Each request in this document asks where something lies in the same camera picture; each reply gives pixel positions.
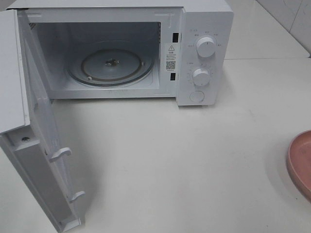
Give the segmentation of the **round door release button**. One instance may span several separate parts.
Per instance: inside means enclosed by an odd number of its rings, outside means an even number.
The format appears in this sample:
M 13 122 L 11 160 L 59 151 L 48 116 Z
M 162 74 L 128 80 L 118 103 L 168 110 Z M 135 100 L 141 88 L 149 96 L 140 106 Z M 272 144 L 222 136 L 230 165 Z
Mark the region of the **round door release button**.
M 192 102 L 202 102 L 205 98 L 204 92 L 194 91 L 190 94 L 190 100 Z

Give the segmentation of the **white timer knob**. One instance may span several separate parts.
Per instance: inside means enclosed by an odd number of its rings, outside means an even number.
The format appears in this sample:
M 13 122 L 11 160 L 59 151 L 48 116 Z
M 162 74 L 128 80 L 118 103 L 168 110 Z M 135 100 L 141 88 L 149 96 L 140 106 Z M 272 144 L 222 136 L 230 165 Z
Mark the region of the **white timer knob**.
M 211 73 L 208 69 L 199 68 L 192 74 L 192 80 L 196 86 L 205 86 L 209 84 L 211 79 Z

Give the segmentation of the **white microwave door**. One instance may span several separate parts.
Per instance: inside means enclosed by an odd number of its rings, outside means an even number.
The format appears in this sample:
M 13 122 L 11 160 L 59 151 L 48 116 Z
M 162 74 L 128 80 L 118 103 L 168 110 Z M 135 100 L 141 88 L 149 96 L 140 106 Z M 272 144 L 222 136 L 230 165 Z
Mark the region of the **white microwave door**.
M 61 147 L 47 73 L 36 32 L 24 10 L 0 14 L 0 146 L 54 228 L 64 233 L 81 224 Z

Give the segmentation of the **pink round plate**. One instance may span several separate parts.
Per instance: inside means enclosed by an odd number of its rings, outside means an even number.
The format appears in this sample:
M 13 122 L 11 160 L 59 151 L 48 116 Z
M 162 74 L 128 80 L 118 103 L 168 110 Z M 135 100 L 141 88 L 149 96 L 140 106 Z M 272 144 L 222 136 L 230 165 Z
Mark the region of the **pink round plate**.
M 311 131 L 298 134 L 289 144 L 286 166 L 300 193 L 311 201 Z

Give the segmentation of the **warning label with QR code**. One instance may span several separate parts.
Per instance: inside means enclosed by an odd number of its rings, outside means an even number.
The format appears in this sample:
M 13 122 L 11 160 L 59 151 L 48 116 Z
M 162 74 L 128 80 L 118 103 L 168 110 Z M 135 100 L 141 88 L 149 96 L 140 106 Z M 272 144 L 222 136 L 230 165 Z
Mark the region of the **warning label with QR code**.
M 166 71 L 175 71 L 177 67 L 179 48 L 178 44 L 165 44 L 165 69 Z

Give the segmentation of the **white microwave oven body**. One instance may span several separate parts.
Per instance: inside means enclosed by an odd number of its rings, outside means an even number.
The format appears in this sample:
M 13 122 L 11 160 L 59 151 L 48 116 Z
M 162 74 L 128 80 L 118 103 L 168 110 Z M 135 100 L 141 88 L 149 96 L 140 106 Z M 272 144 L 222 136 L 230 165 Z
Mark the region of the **white microwave oven body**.
M 36 36 L 47 76 L 44 87 L 50 99 L 175 98 L 179 106 L 214 104 L 233 21 L 224 0 L 17 0 L 6 10 L 24 10 L 38 25 Z M 199 38 L 210 35 L 216 51 L 200 57 Z M 158 58 L 148 75 L 112 87 L 91 86 L 67 72 L 69 52 L 76 46 L 122 40 L 158 44 Z M 165 69 L 165 44 L 178 44 L 175 71 Z M 209 84 L 196 86 L 192 74 L 208 69 Z M 190 94 L 204 92 L 202 102 Z

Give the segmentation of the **upper white power knob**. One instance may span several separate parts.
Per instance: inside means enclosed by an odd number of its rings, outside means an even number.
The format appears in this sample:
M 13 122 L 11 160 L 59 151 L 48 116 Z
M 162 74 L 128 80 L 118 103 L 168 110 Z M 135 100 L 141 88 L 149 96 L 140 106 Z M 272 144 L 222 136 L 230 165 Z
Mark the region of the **upper white power knob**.
M 216 40 L 210 35 L 199 38 L 196 42 L 196 51 L 203 58 L 212 56 L 216 51 Z

